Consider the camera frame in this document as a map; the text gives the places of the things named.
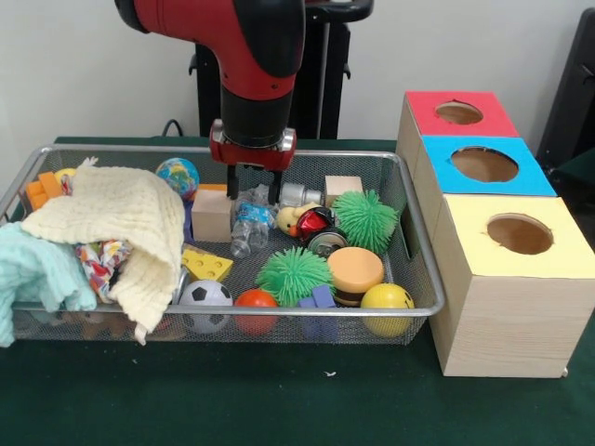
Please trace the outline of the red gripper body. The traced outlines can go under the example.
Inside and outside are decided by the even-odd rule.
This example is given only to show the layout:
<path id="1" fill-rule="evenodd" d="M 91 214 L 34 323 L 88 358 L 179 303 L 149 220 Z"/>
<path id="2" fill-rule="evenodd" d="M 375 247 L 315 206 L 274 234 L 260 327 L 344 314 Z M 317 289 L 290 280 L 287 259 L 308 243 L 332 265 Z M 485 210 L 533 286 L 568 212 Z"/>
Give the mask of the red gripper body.
<path id="1" fill-rule="evenodd" d="M 226 164 L 246 164 L 268 171 L 285 171 L 291 164 L 297 146 L 297 133 L 286 128 L 282 139 L 266 148 L 237 145 L 223 133 L 223 122 L 216 119 L 210 129 L 209 149 L 214 161 Z"/>

